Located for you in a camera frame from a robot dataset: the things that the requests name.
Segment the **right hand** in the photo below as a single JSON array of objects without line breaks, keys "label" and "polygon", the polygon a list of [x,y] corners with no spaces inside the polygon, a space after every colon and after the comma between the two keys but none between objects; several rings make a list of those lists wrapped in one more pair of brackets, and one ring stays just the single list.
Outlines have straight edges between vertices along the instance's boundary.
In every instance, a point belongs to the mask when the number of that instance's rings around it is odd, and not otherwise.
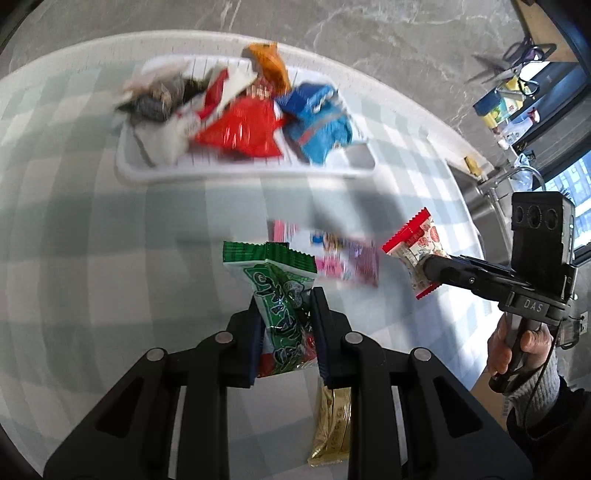
[{"label": "right hand", "polygon": [[[507,318],[503,314],[488,340],[487,369],[492,376],[505,374],[512,360],[512,350],[506,343],[507,333]],[[553,342],[554,338],[545,324],[537,331],[527,330],[522,335],[520,349],[527,355],[525,372],[537,370],[544,364]]]}]

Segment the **grey sleeve forearm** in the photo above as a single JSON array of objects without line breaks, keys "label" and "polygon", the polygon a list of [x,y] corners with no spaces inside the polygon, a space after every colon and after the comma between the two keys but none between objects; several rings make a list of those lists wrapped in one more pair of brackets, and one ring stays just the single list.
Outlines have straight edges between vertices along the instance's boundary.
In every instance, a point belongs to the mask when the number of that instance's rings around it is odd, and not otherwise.
[{"label": "grey sleeve forearm", "polygon": [[557,358],[518,378],[507,398],[507,430],[530,461],[536,479],[590,477],[590,392],[571,389]]}]

